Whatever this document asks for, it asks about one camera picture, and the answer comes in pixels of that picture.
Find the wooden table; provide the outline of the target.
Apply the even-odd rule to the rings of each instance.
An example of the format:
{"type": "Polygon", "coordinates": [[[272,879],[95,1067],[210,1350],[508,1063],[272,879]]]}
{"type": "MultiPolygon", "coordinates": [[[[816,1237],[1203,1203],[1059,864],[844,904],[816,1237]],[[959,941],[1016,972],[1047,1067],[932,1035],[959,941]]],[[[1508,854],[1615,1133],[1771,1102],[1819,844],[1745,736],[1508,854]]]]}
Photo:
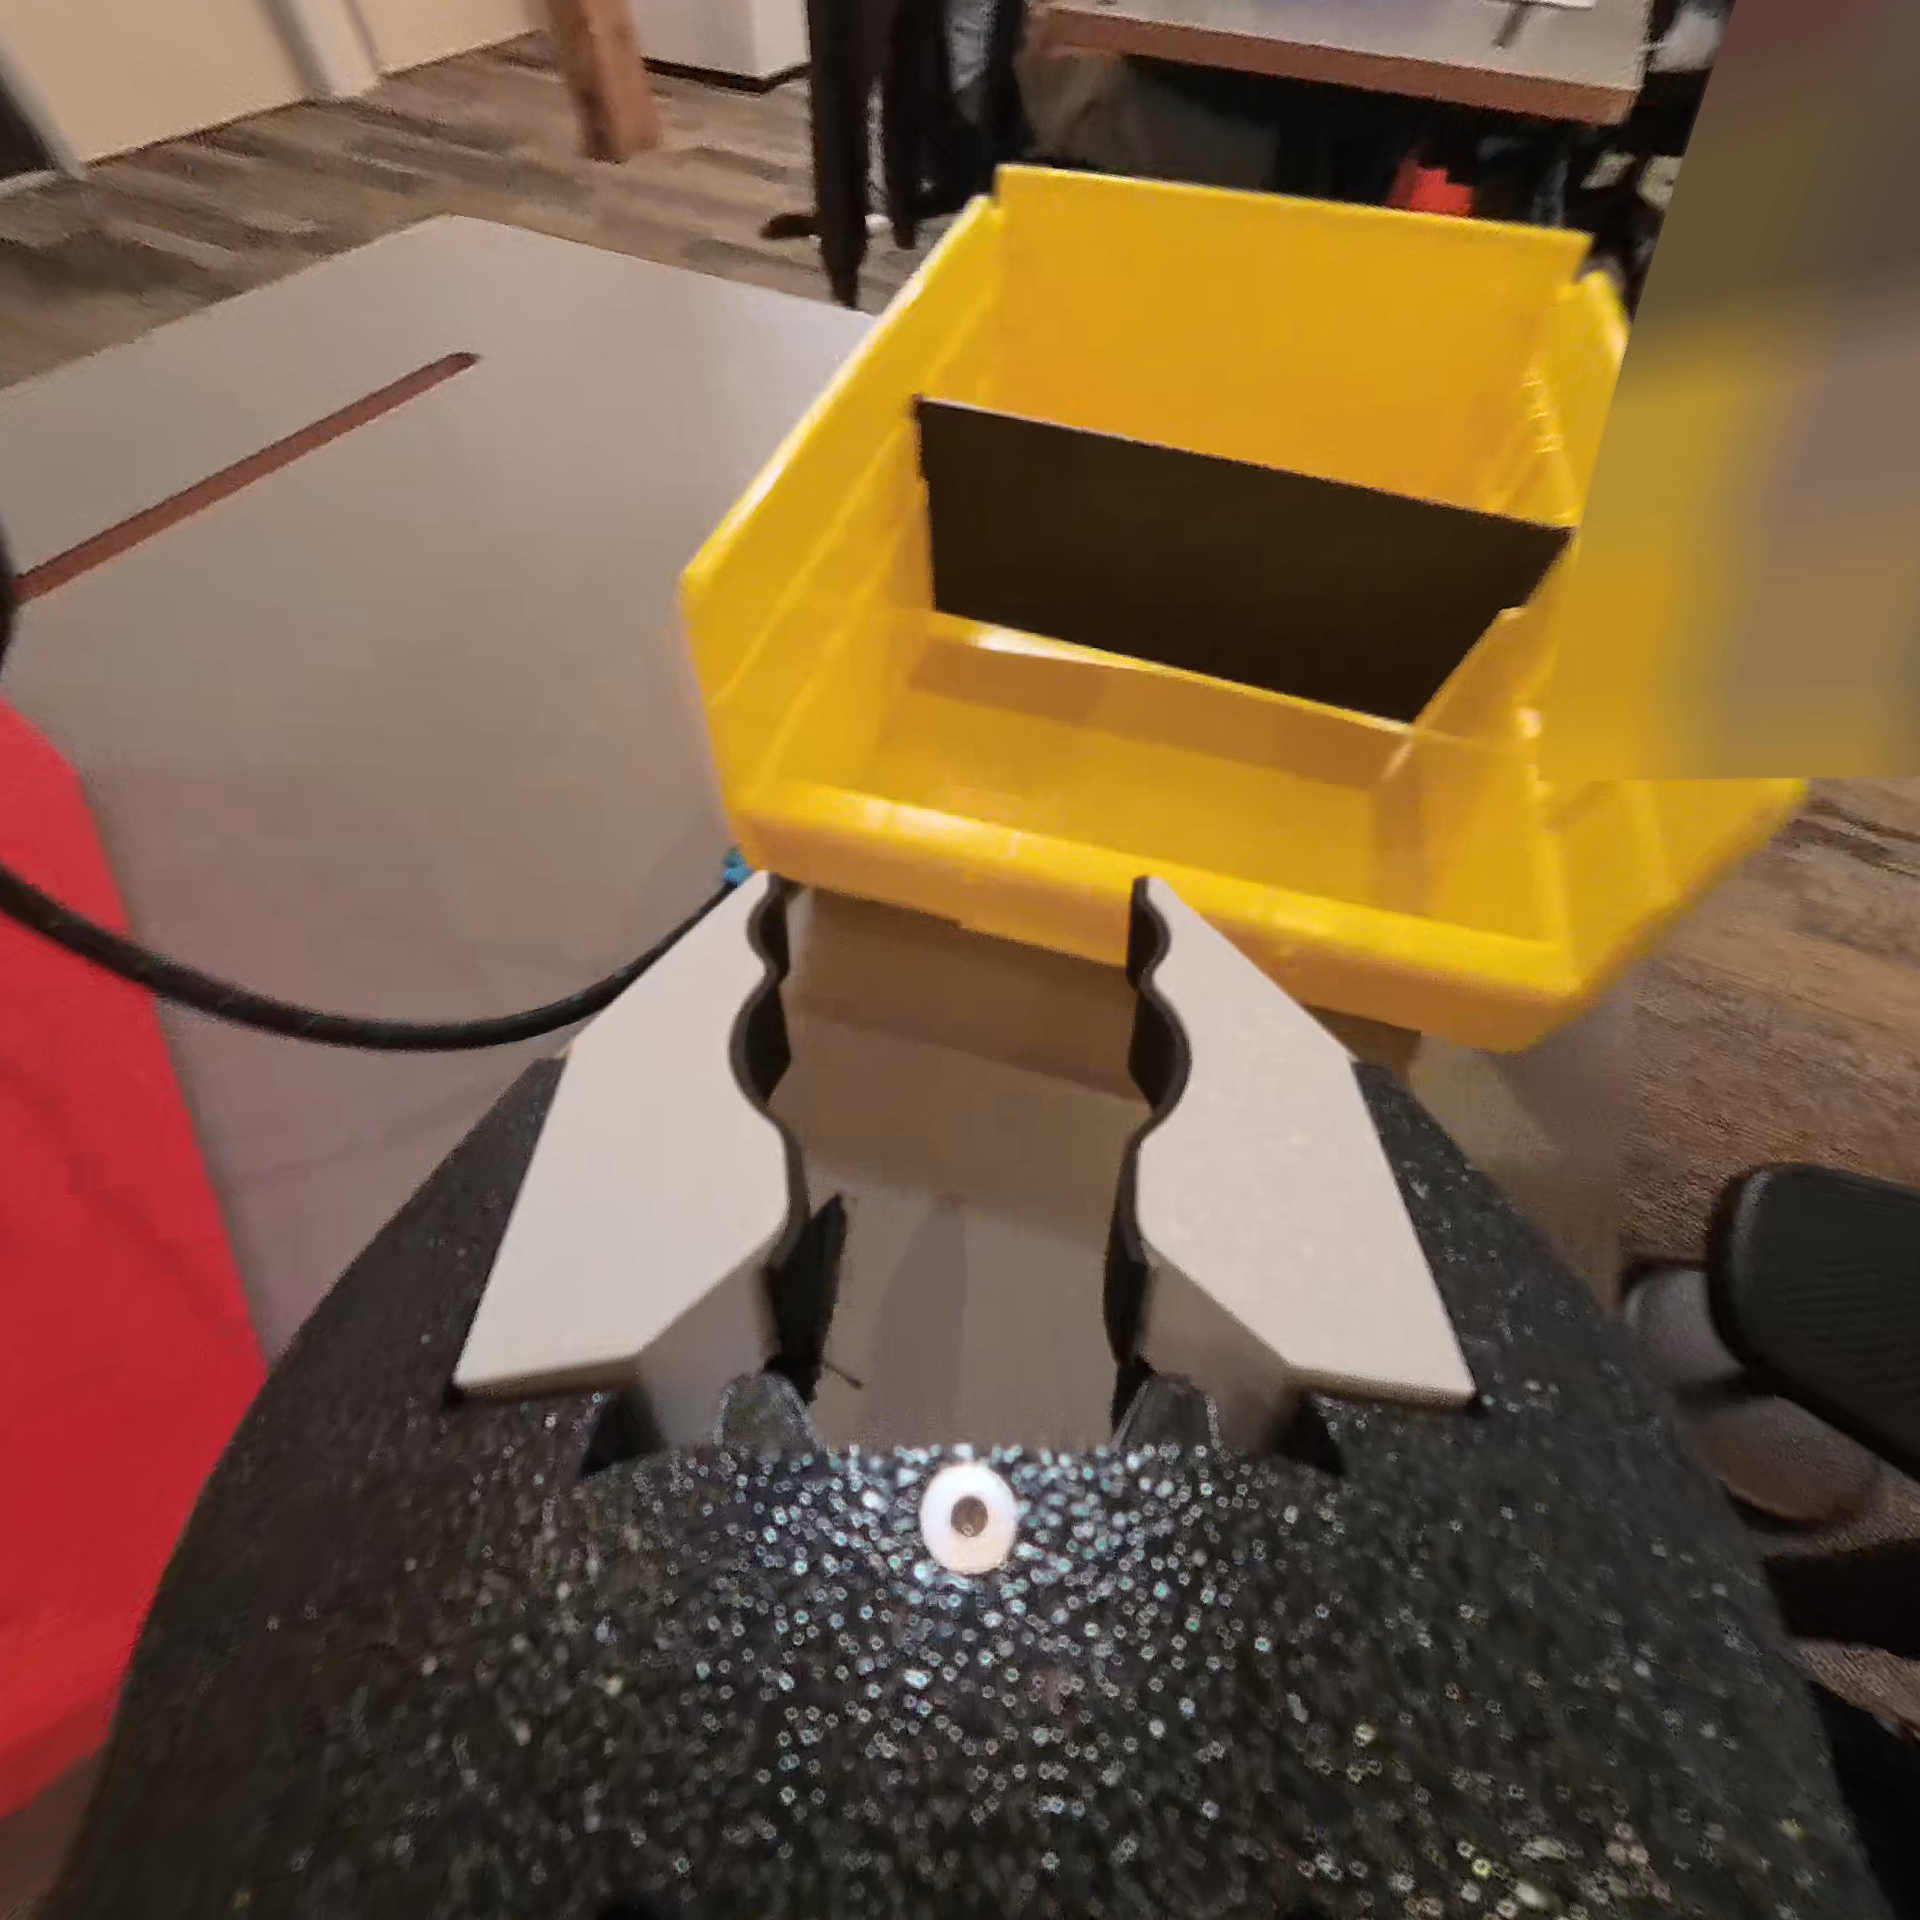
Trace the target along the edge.
{"type": "Polygon", "coordinates": [[[1041,46],[1609,127],[1642,94],[1648,3],[1062,3],[1041,46]]]}

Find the black office chair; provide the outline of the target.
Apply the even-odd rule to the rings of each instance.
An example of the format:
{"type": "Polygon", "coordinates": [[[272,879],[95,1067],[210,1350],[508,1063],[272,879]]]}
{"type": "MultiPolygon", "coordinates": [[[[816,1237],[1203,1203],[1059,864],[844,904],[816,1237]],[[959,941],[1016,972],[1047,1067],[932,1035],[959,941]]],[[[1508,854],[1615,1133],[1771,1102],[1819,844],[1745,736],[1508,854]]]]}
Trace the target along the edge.
{"type": "Polygon", "coordinates": [[[1919,1196],[1808,1163],[1721,1188],[1620,1309],[1836,1707],[1916,1747],[1919,1196]]]}

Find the red plastic bin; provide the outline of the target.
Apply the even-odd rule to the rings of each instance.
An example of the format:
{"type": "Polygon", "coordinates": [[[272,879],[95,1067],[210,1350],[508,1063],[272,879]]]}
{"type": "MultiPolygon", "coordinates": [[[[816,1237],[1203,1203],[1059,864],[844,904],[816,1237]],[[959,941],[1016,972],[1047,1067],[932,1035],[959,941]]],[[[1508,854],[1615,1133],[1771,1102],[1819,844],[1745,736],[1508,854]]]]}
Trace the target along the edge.
{"type": "Polygon", "coordinates": [[[3,1813],[108,1733],[265,1375],[152,995],[3,926],[3,1813]]]}

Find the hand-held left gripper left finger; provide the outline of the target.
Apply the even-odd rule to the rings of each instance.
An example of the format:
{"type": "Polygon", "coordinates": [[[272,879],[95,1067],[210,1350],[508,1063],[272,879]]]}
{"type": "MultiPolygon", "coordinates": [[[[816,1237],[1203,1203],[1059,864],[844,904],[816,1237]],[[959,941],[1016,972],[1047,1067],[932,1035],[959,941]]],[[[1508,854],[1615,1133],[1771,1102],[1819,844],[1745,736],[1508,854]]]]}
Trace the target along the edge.
{"type": "Polygon", "coordinates": [[[729,889],[567,1046],[452,1368],[462,1401],[611,1395],[670,1448],[777,1381],[809,1431],[849,1233],[775,1111],[790,885],[729,889]]]}

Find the black bin divider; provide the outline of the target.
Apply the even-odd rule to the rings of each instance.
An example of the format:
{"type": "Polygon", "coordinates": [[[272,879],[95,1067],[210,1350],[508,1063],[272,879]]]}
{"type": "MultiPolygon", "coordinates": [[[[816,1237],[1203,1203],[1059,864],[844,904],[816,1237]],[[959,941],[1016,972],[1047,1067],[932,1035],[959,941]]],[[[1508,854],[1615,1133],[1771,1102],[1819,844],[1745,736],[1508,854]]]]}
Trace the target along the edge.
{"type": "Polygon", "coordinates": [[[1409,724],[1571,527],[918,397],[948,616],[1409,724]]]}

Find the wooden post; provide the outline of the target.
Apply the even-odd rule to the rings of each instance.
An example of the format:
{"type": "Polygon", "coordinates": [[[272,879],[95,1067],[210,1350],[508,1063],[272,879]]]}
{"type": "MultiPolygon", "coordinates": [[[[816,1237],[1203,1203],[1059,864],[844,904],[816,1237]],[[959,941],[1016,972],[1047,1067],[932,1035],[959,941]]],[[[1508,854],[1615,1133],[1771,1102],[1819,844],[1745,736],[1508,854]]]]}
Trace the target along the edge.
{"type": "Polygon", "coordinates": [[[663,139],[628,3],[543,3],[552,49],[591,160],[626,161],[663,139]]]}

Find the large yellow plastic bin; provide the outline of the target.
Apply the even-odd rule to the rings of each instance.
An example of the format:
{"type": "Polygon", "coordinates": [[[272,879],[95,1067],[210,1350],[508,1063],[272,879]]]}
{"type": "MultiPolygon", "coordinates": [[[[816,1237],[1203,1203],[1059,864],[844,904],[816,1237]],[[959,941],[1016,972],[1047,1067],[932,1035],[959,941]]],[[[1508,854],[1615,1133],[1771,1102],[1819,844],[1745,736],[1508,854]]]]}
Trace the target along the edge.
{"type": "Polygon", "coordinates": [[[1572,230],[1009,167],[688,564],[747,860],[1115,964],[1163,878],[1296,998],[1484,1048],[1583,1015],[1802,779],[1550,779],[1625,313],[1572,230]],[[1409,724],[932,605],[918,397],[1571,527],[1409,724]]]}

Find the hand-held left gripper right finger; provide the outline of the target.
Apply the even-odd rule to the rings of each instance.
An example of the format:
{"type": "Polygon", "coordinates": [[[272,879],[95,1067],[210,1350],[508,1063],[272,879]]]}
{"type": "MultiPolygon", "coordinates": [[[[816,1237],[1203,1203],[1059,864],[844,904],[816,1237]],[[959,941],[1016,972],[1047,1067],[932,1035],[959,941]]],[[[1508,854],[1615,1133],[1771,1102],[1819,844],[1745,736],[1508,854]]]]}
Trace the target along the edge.
{"type": "Polygon", "coordinates": [[[1478,1383],[1353,1054],[1168,879],[1139,878],[1106,1248],[1114,1440],[1305,1451],[1305,1405],[1462,1413],[1478,1383]]]}

